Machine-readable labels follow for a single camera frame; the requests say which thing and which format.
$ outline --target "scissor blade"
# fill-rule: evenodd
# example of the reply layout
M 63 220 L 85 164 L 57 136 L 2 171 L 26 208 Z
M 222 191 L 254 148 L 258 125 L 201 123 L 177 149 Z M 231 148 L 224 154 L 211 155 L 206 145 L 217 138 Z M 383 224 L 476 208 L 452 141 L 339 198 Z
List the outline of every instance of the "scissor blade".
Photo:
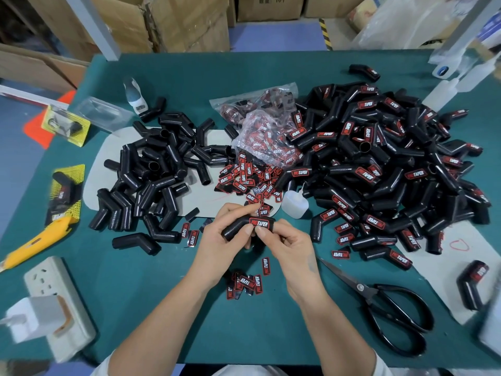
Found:
M 341 269 L 325 261 L 324 259 L 320 257 L 317 257 L 317 259 L 319 259 L 322 262 L 322 264 L 324 264 L 327 268 L 329 268 L 329 270 L 332 273 L 338 276 L 345 284 L 347 284 L 349 287 L 351 287 L 354 291 L 356 291 L 365 299 L 370 300 L 375 294 L 377 294 L 378 292 L 377 289 L 371 288 L 366 284 L 359 282 L 356 278 L 346 274 Z

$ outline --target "power strip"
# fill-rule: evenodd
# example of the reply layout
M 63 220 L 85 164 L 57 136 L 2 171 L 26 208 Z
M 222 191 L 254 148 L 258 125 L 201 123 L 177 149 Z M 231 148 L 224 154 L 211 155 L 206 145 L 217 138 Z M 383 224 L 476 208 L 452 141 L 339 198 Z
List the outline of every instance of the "power strip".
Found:
M 96 337 L 96 330 L 71 281 L 61 258 L 51 256 L 24 276 L 31 297 L 59 295 L 64 299 L 72 319 L 61 331 L 47 336 L 57 363 L 71 360 Z

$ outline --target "green work table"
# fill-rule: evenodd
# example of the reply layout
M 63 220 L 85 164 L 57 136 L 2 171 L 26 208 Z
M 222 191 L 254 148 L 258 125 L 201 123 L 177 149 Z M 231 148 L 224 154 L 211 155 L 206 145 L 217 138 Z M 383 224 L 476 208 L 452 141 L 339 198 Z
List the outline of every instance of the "green work table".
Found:
M 133 76 L 143 96 L 154 103 L 157 96 L 168 98 L 168 110 L 183 111 L 196 124 L 212 117 L 218 129 L 225 121 L 212 110 L 209 99 L 295 81 L 301 95 L 313 86 L 325 83 L 348 83 L 361 80 L 347 72 L 352 63 L 372 66 L 381 74 L 377 83 L 383 91 L 407 88 L 410 95 L 425 97 L 438 83 L 431 76 L 433 66 L 427 64 L 429 50 L 400 51 L 319 51 L 260 52 L 216 54 L 148 54 L 122 55 L 118 62 L 106 62 L 96 56 L 74 103 L 94 96 L 130 109 L 126 103 L 122 79 Z M 464 139 L 485 148 L 474 158 L 475 169 L 467 176 L 488 195 L 493 207 L 491 225 L 479 227 L 492 244 L 501 239 L 501 179 L 497 174 L 501 160 L 501 88 L 489 78 L 472 92 L 457 95 L 446 110 L 470 109 L 466 119 L 452 127 L 453 138 Z M 24 244 L 43 229 L 51 172 L 57 167 L 84 163 L 86 176 L 107 133 L 91 130 L 84 147 L 78 148 L 56 137 L 36 170 L 8 229 L 0 242 L 0 258 Z M 310 199 L 313 215 L 322 209 Z M 81 221 L 74 231 L 53 247 L 26 261 L 15 269 L 0 274 L 0 313 L 27 296 L 23 274 L 47 256 L 62 257 L 98 330 L 97 340 L 88 353 L 98 361 L 107 357 L 166 294 L 186 274 L 196 248 L 162 244 L 156 256 L 147 256 L 141 249 L 117 251 L 111 240 L 120 233 L 92 231 L 87 227 L 95 212 L 82 206 Z M 279 211 L 277 219 L 286 217 Z M 198 218 L 192 227 L 204 220 Z M 309 232 L 310 221 L 291 222 Z M 180 221 L 176 230 L 180 230 Z M 316 252 L 330 258 L 336 249 L 333 226 L 324 230 Z M 140 222 L 139 231 L 146 232 Z M 179 362 L 235 363 L 264 365 L 318 365 L 312 341 L 301 312 L 289 297 L 279 263 L 268 248 L 262 256 L 240 253 L 236 268 L 261 274 L 261 258 L 270 257 L 271 275 L 263 278 L 264 292 L 257 296 L 243 294 L 238 301 L 227 301 L 220 283 L 208 295 L 181 352 Z M 352 259 L 336 262 L 343 270 L 371 283 L 387 283 L 408 287 L 429 304 L 435 316 L 433 332 L 426 334 L 426 354 L 416 359 L 400 357 L 386 348 L 371 330 L 360 310 L 360 301 L 350 289 L 320 266 L 327 291 L 355 328 L 391 367 L 500 368 L 501 358 L 492 354 L 475 338 L 481 314 L 466 326 L 460 326 L 442 301 L 414 269 L 404 272 L 386 261 L 363 262 Z M 44 338 L 13 345 L 8 330 L 0 329 L 0 359 L 51 357 Z

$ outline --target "hand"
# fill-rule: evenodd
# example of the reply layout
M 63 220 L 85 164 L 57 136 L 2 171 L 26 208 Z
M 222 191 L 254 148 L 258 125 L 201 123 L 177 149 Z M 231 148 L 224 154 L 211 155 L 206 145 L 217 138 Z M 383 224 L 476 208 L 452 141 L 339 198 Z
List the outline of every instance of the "hand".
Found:
M 287 290 L 298 304 L 326 293 L 307 233 L 292 227 L 284 219 L 275 222 L 273 233 L 262 227 L 256 227 L 255 233 L 279 261 L 287 280 Z
M 235 255 L 244 246 L 250 248 L 254 226 L 252 224 L 243 226 L 229 242 L 221 235 L 222 230 L 241 216 L 255 213 L 259 207 L 259 204 L 248 204 L 244 207 L 240 204 L 226 203 L 214 221 L 205 226 L 195 259 L 186 276 L 196 277 L 199 282 L 201 279 L 207 290 L 215 286 L 228 270 Z

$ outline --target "forearm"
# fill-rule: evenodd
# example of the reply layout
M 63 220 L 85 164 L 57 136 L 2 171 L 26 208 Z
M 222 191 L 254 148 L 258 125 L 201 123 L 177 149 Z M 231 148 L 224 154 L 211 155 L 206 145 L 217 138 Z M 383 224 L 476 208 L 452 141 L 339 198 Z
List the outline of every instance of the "forearm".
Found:
M 376 354 L 324 289 L 299 305 L 324 375 L 372 375 Z
M 113 353 L 109 376 L 171 374 L 206 295 L 186 275 Z

